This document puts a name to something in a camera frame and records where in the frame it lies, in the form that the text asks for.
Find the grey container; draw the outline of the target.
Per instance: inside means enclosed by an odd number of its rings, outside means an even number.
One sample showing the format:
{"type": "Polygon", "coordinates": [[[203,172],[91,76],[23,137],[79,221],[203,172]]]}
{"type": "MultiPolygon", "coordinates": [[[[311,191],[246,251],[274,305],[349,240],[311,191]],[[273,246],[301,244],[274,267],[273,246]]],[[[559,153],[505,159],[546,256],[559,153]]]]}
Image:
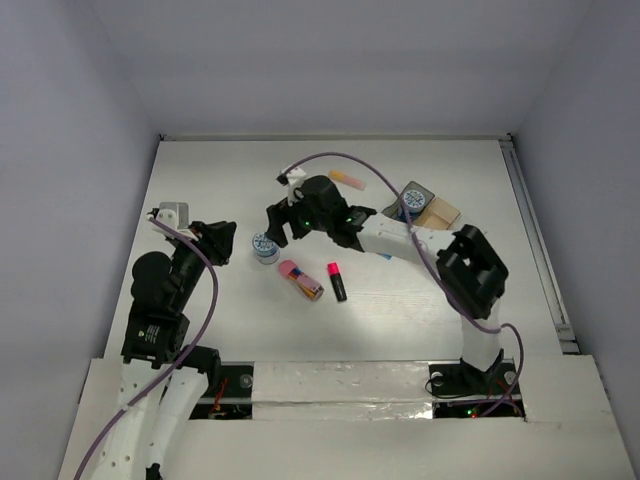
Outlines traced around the grey container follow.
{"type": "Polygon", "coordinates": [[[407,218],[416,220],[429,204],[435,199],[435,194],[423,185],[410,181],[401,191],[400,196],[382,213],[394,220],[405,222],[407,218]]]}

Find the pink capped crayon tube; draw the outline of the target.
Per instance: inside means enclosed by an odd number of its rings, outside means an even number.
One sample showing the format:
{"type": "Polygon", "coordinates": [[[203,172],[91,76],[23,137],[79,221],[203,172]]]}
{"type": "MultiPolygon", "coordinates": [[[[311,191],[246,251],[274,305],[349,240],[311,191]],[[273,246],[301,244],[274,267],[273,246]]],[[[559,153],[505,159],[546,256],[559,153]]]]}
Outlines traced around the pink capped crayon tube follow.
{"type": "Polygon", "coordinates": [[[304,273],[299,266],[284,260],[278,265],[280,275],[290,281],[307,299],[316,301],[324,294],[324,287],[312,277],[304,273]]]}

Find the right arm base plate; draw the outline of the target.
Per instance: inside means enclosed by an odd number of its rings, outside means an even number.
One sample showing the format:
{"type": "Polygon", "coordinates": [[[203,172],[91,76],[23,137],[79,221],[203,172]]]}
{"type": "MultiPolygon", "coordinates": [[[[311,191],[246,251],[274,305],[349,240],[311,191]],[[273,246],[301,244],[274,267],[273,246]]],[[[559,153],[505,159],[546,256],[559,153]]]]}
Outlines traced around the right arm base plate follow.
{"type": "Polygon", "coordinates": [[[460,363],[429,365],[425,390],[432,398],[435,419],[525,418],[516,366],[502,362],[486,379],[467,375],[460,363]]]}

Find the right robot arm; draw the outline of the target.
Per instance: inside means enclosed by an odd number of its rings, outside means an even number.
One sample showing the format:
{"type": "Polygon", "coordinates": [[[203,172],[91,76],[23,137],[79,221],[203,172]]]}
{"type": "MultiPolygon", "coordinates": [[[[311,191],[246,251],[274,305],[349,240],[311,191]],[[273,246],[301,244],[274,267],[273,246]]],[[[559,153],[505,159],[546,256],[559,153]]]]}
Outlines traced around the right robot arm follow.
{"type": "Polygon", "coordinates": [[[346,249],[425,266],[462,324],[459,363],[432,390],[455,397],[488,394],[504,360],[499,305],[509,272],[482,231],[468,224],[456,231],[410,226],[348,204],[328,177],[299,168],[277,180],[287,195],[267,209],[267,237],[284,248],[317,231],[346,249]]]}

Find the orange container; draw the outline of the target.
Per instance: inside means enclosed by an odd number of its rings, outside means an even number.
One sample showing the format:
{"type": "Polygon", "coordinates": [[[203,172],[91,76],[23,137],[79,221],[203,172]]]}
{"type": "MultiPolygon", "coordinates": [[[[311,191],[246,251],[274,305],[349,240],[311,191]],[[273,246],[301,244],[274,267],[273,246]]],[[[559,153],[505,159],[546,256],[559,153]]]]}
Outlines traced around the orange container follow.
{"type": "Polygon", "coordinates": [[[461,212],[446,202],[436,197],[414,220],[414,224],[433,230],[448,230],[460,217],[461,212]]]}

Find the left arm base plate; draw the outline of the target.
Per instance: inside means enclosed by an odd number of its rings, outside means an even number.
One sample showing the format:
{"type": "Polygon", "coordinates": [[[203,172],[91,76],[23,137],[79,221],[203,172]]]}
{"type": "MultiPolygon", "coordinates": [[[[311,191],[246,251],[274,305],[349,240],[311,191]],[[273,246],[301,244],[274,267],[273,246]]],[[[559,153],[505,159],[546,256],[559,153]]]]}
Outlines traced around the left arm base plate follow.
{"type": "Polygon", "coordinates": [[[223,362],[220,381],[197,401],[191,420],[250,420],[254,364],[223,362]]]}

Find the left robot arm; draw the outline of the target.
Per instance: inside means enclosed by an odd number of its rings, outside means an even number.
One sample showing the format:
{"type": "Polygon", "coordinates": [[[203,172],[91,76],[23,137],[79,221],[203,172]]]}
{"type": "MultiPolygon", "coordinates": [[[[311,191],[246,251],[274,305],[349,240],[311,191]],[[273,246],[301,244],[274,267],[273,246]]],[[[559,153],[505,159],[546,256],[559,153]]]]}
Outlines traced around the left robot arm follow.
{"type": "Polygon", "coordinates": [[[169,209],[154,209],[147,219],[174,252],[149,252],[134,263],[118,408],[85,453],[77,479],[162,478],[198,400],[225,387],[218,351],[185,340],[184,309],[202,273],[228,264],[237,225],[184,226],[169,209]]]}

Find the aluminium rail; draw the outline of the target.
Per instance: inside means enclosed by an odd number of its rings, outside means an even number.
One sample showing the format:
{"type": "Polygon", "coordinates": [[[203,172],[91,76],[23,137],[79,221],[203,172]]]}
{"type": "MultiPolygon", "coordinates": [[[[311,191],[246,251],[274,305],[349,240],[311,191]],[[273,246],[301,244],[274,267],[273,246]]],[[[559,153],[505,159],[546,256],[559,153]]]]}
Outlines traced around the aluminium rail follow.
{"type": "Polygon", "coordinates": [[[581,355],[511,138],[499,141],[556,336],[564,355],[581,355]]]}

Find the yellow highlighter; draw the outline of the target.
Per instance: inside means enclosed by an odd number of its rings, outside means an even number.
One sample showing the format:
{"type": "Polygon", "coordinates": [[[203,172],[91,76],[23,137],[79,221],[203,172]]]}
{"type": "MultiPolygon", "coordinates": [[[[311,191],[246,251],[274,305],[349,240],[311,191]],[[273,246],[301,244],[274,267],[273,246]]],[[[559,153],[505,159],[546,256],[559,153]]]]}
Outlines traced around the yellow highlighter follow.
{"type": "Polygon", "coordinates": [[[328,174],[328,177],[335,182],[349,186],[350,188],[354,188],[359,191],[364,191],[366,189],[366,183],[364,181],[349,176],[340,171],[331,170],[328,174]]]}

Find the pink black highlighter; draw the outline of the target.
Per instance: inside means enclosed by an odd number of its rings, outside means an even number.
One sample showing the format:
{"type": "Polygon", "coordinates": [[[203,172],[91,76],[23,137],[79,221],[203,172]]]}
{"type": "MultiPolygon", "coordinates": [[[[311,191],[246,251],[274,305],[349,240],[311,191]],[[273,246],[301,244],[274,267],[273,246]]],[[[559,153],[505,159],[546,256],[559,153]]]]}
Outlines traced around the pink black highlighter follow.
{"type": "Polygon", "coordinates": [[[339,265],[336,262],[327,264],[328,276],[336,297],[339,303],[345,302],[348,299],[343,278],[339,265]]]}

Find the blue tape roll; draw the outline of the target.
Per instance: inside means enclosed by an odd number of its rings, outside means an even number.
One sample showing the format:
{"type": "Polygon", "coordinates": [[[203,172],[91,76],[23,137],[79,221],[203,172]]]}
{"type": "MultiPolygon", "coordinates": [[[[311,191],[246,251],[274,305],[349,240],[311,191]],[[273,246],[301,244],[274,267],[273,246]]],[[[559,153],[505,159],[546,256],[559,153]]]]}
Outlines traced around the blue tape roll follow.
{"type": "Polygon", "coordinates": [[[278,261],[280,249],[264,232],[256,233],[251,241],[256,260],[263,265],[270,265],[278,261]]]}
{"type": "Polygon", "coordinates": [[[427,196],[418,189],[408,189],[403,193],[402,201],[411,214],[421,212],[427,205],[427,196]]]}

